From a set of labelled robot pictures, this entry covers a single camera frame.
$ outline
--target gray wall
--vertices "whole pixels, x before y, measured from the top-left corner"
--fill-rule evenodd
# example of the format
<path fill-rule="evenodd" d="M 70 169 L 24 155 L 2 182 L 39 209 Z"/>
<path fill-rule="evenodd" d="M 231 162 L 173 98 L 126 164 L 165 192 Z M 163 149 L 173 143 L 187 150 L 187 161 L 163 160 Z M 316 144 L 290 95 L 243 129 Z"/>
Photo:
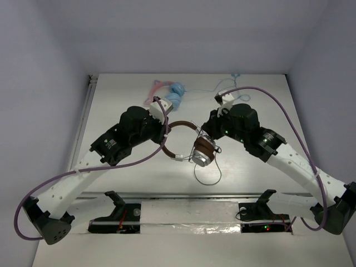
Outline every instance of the gray wall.
<path fill-rule="evenodd" d="M 88 73 L 287 73 L 327 0 L 36 0 Z"/>
<path fill-rule="evenodd" d="M 330 1 L 288 74 L 301 125 L 316 162 L 356 181 L 356 1 Z M 356 218 L 344 232 L 356 263 Z"/>
<path fill-rule="evenodd" d="M 64 170 L 87 76 L 32 1 L 1 2 L 0 36 L 0 265 L 32 266 L 37 243 L 17 237 L 13 214 L 25 193 Z M 25 217 L 20 226 L 38 235 Z"/>

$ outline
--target blue cord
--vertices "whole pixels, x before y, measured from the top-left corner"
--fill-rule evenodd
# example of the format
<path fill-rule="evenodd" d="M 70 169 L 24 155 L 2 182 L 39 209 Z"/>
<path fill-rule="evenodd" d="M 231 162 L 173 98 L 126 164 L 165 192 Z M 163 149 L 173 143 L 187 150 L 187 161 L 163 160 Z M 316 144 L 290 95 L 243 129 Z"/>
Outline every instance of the blue cord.
<path fill-rule="evenodd" d="M 231 81 L 233 81 L 233 82 L 234 82 L 234 85 L 229 86 L 229 87 L 225 87 L 225 88 L 221 89 L 221 91 L 222 91 L 222 90 L 225 90 L 225 89 L 228 89 L 228 88 L 232 88 L 232 87 L 237 88 L 236 80 L 238 79 L 238 77 L 240 77 L 240 74 L 234 74 L 234 73 L 232 73 L 231 76 L 233 77 L 233 79 L 232 79 L 232 78 L 225 78 L 225 79 L 220 80 L 220 82 L 215 86 L 214 90 L 193 89 L 193 90 L 189 90 L 189 91 L 186 91 L 186 92 L 187 92 L 187 93 L 188 93 L 188 92 L 192 92 L 192 91 L 215 92 L 216 89 L 219 87 L 219 85 L 220 85 L 222 82 L 226 81 L 226 80 L 231 80 Z M 238 96 L 237 96 L 236 99 L 240 99 L 240 100 L 242 100 L 242 101 L 248 102 L 248 101 L 251 100 L 251 97 L 250 97 L 250 95 L 248 95 L 248 94 L 246 94 L 246 93 L 244 93 L 244 94 L 241 95 L 240 91 L 238 91 Z"/>

